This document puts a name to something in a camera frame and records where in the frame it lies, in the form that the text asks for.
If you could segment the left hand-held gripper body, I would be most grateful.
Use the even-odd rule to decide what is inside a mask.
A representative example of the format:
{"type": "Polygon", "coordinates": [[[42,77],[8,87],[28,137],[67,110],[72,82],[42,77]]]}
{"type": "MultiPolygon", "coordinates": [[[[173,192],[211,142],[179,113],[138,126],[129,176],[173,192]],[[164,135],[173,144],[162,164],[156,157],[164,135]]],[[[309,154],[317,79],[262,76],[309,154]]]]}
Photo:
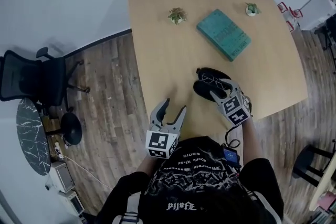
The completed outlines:
{"type": "Polygon", "coordinates": [[[180,124],[151,124],[146,132],[145,149],[148,155],[169,159],[177,147],[181,133],[180,124]]]}

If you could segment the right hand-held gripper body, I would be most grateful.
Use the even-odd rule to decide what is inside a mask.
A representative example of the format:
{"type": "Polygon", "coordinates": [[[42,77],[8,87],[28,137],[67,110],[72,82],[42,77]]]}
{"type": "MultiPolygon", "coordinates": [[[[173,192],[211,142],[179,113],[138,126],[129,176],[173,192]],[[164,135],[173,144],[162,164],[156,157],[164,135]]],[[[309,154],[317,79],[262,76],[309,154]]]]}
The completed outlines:
{"type": "Polygon", "coordinates": [[[251,102],[241,90],[232,91],[223,101],[224,117],[232,126],[239,126],[251,117],[251,102]]]}

